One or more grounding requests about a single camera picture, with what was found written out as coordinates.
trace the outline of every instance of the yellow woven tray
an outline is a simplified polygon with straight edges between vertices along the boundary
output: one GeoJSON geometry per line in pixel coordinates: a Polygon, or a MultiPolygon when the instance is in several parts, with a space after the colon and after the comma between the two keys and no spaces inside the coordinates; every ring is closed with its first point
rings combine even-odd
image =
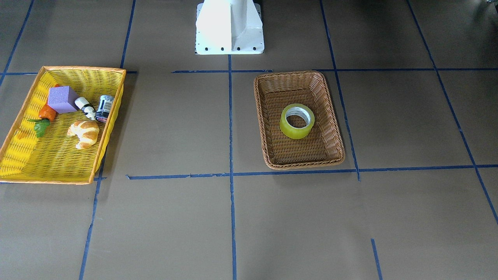
{"type": "Polygon", "coordinates": [[[93,182],[123,94],[126,70],[80,66],[43,66],[31,85],[17,118],[0,149],[0,181],[23,183],[89,184],[93,182]],[[79,96],[97,106],[103,94],[114,96],[107,123],[97,122],[97,143],[85,150],[75,148],[78,137],[67,136],[76,120],[88,120],[81,112],[57,114],[45,136],[36,138],[34,123],[55,84],[71,86],[79,96]]]}
{"type": "MultiPolygon", "coordinates": [[[[268,167],[317,167],[344,161],[343,141],[322,73],[301,71],[259,75],[254,80],[254,97],[261,148],[268,167]],[[282,111],[293,103],[306,105],[315,115],[315,125],[308,136],[298,140],[285,136],[279,126],[282,111]]],[[[304,120],[295,117],[293,123],[305,125],[304,120]]]]}

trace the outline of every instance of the grid line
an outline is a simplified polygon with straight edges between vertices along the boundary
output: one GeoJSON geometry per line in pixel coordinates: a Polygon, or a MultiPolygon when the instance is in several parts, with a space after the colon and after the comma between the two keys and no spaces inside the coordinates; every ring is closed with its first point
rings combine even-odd
{"type": "MultiPolygon", "coordinates": [[[[477,165],[478,168],[497,168],[498,164],[477,165]]],[[[473,169],[473,165],[441,165],[441,166],[415,166],[415,167],[381,167],[360,168],[360,172],[386,172],[386,171],[418,171],[418,170],[445,170],[445,169],[473,169]]],[[[354,173],[356,169],[326,169],[326,170],[285,170],[285,171],[260,171],[260,172],[234,172],[233,176],[260,176],[260,175],[292,175],[292,174],[329,174],[329,173],[354,173]]],[[[173,174],[173,175],[146,175],[129,176],[129,180],[156,180],[200,177],[228,177],[230,173],[202,173],[202,174],[173,174]]]]}
{"type": "Polygon", "coordinates": [[[24,18],[24,22],[22,23],[21,29],[19,30],[19,34],[17,35],[17,38],[15,39],[14,46],[12,47],[12,51],[10,52],[10,55],[7,60],[7,64],[5,65],[5,68],[3,69],[2,76],[0,77],[0,86],[3,83],[3,79],[5,78],[5,75],[7,73],[7,70],[10,66],[10,63],[12,62],[12,58],[14,57],[15,50],[17,49],[17,45],[19,44],[19,40],[21,39],[21,35],[24,32],[24,28],[26,28],[26,24],[29,19],[29,15],[31,14],[31,10],[33,9],[33,4],[34,0],[31,0],[31,3],[29,4],[28,11],[26,12],[26,17],[24,18]]]}
{"type": "Polygon", "coordinates": [[[330,50],[330,56],[332,58],[332,65],[334,66],[334,74],[336,76],[337,90],[339,91],[339,98],[341,99],[341,106],[343,108],[344,121],[346,122],[346,130],[348,131],[349,142],[351,144],[351,153],[353,154],[353,160],[355,162],[355,168],[356,168],[356,173],[358,176],[358,181],[361,181],[360,170],[358,168],[358,161],[356,160],[355,145],[353,144],[353,138],[351,137],[351,129],[349,127],[348,114],[346,113],[346,105],[344,104],[344,97],[342,94],[341,82],[339,81],[339,74],[337,72],[336,59],[334,57],[334,50],[332,48],[332,41],[330,39],[329,27],[327,24],[327,18],[325,17],[325,10],[323,8],[323,1],[322,0],[320,0],[320,9],[322,10],[323,24],[325,27],[325,33],[327,34],[327,41],[329,43],[329,50],[330,50]]]}
{"type": "Polygon", "coordinates": [[[233,149],[233,115],[232,115],[232,56],[228,55],[228,103],[230,130],[230,201],[232,218],[232,278],[237,280],[237,251],[235,243],[235,196],[234,196],[234,149],[233,149]]]}
{"type": "MultiPolygon", "coordinates": [[[[338,69],[312,69],[319,72],[380,72],[380,71],[435,71],[434,68],[338,68],[338,69]]],[[[498,71],[498,68],[437,68],[438,71],[498,71]]],[[[272,69],[232,70],[232,73],[271,73],[272,69]]],[[[127,74],[137,74],[138,71],[126,71],[127,74]]],[[[228,73],[228,70],[175,70],[171,74],[199,74],[199,73],[228,73]]],[[[6,72],[2,75],[36,75],[38,72],[6,72]]]]}
{"type": "MultiPolygon", "coordinates": [[[[133,14],[135,11],[135,1],[136,0],[133,0],[133,4],[131,6],[130,18],[129,18],[129,22],[128,22],[128,30],[126,32],[126,40],[124,42],[124,47],[123,47],[123,56],[121,58],[121,68],[123,67],[123,64],[125,62],[126,49],[127,49],[127,45],[128,45],[129,34],[131,31],[133,14]]],[[[85,242],[85,250],[83,252],[83,259],[81,261],[79,280],[83,280],[83,277],[85,275],[85,268],[86,268],[86,263],[87,263],[87,258],[88,258],[88,250],[90,249],[90,241],[92,239],[93,225],[95,222],[95,214],[97,212],[98,195],[100,193],[101,182],[103,181],[102,175],[104,173],[104,164],[106,162],[106,155],[107,155],[107,152],[104,154],[104,157],[102,158],[101,167],[100,167],[100,171],[99,171],[99,177],[97,179],[97,186],[95,188],[94,205],[93,205],[93,210],[92,210],[92,221],[90,223],[90,226],[89,226],[88,232],[87,232],[87,239],[85,242]]]]}
{"type": "Polygon", "coordinates": [[[382,270],[380,269],[380,262],[378,260],[377,246],[375,245],[375,239],[370,239],[372,243],[373,257],[375,258],[375,265],[377,266],[378,280],[382,280],[382,270]]]}
{"type": "Polygon", "coordinates": [[[464,135],[464,132],[462,130],[462,127],[460,126],[460,122],[458,121],[458,118],[457,118],[457,115],[455,113],[455,110],[453,109],[453,105],[451,104],[451,101],[450,101],[450,97],[448,96],[448,93],[446,92],[446,88],[444,86],[444,83],[443,83],[443,80],[441,79],[441,75],[439,74],[439,71],[438,71],[438,68],[436,67],[436,63],[434,62],[434,58],[432,56],[432,53],[429,49],[429,45],[427,44],[427,41],[425,40],[425,37],[424,37],[424,34],[422,32],[422,29],[420,28],[420,25],[418,24],[418,20],[417,20],[417,17],[415,16],[415,12],[413,11],[413,8],[411,6],[411,3],[410,3],[410,0],[406,0],[406,3],[408,4],[408,8],[410,9],[410,12],[413,16],[413,20],[415,21],[415,24],[417,26],[417,29],[418,29],[418,32],[420,33],[420,37],[422,38],[422,41],[424,42],[424,45],[425,45],[425,48],[427,50],[427,53],[429,55],[429,58],[432,62],[432,66],[434,67],[434,70],[436,71],[436,75],[438,77],[438,80],[439,80],[439,83],[441,85],[441,88],[443,90],[443,93],[444,93],[444,96],[446,98],[446,101],[448,103],[448,107],[450,108],[451,110],[451,114],[453,115],[453,119],[455,120],[455,123],[458,127],[458,130],[460,132],[460,136],[462,137],[462,141],[464,142],[464,145],[465,145],[465,149],[467,149],[467,153],[469,154],[469,158],[472,162],[472,165],[476,171],[476,175],[477,175],[477,178],[479,180],[479,183],[481,184],[481,188],[483,189],[483,192],[484,192],[484,195],[486,197],[486,200],[488,201],[488,204],[490,206],[490,209],[491,209],[491,212],[495,218],[495,221],[496,223],[498,224],[498,215],[497,215],[497,212],[495,210],[495,207],[493,206],[493,202],[491,201],[491,198],[488,194],[488,190],[486,189],[486,186],[484,185],[484,182],[483,182],[483,179],[481,178],[481,174],[479,173],[479,168],[477,167],[476,165],[476,161],[474,160],[474,157],[472,156],[472,152],[470,151],[470,147],[467,143],[467,140],[465,139],[465,135],[464,135]]]}

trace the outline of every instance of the toy carrot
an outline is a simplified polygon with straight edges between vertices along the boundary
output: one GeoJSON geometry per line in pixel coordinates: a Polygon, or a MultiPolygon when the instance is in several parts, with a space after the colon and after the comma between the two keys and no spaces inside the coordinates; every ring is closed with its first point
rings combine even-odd
{"type": "Polygon", "coordinates": [[[45,135],[45,131],[51,122],[54,121],[57,112],[52,109],[48,104],[45,104],[38,112],[39,120],[28,120],[29,122],[35,122],[34,131],[36,131],[36,137],[40,138],[45,135]]]}

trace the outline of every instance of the white bottle cap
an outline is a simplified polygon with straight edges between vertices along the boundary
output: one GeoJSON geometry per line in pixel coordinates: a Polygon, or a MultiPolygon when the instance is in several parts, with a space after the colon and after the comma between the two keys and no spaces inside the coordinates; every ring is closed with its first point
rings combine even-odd
{"type": "Polygon", "coordinates": [[[83,106],[87,105],[87,104],[90,104],[90,102],[88,102],[88,100],[84,97],[80,97],[80,98],[77,98],[75,101],[74,101],[74,104],[76,104],[76,106],[78,106],[78,108],[83,108],[83,106]]]}

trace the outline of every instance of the yellow tape roll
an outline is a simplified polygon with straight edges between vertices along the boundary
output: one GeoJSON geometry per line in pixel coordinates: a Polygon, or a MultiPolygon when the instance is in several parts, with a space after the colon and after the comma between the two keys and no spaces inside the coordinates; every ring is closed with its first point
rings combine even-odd
{"type": "Polygon", "coordinates": [[[280,130],[289,138],[301,139],[310,133],[311,128],[315,124],[315,115],[313,112],[303,104],[290,104],[285,107],[282,111],[282,116],[280,117],[280,130]],[[303,128],[293,127],[288,121],[289,116],[299,116],[306,122],[306,126],[303,128]]]}

